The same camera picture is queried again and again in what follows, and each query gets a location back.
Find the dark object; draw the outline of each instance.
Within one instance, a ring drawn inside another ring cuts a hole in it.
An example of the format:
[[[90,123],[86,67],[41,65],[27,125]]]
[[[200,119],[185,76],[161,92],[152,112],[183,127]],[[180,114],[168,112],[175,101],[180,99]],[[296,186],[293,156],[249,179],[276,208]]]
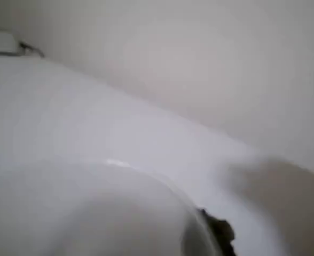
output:
[[[225,220],[219,220],[211,216],[205,209],[198,209],[201,216],[207,223],[213,237],[219,244],[224,256],[236,256],[231,242],[235,235],[231,225]]]
[[[36,47],[33,47],[32,45],[29,45],[25,42],[19,42],[19,51],[18,52],[0,52],[1,56],[10,56],[10,57],[18,57],[26,55],[27,52],[30,53],[37,53],[41,58],[44,58],[44,53]]]

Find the white wall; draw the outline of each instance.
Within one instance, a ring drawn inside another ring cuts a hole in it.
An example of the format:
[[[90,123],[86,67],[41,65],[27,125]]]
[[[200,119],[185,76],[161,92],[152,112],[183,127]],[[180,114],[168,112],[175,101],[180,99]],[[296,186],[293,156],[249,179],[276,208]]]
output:
[[[314,1],[0,0],[0,27],[314,170]]]

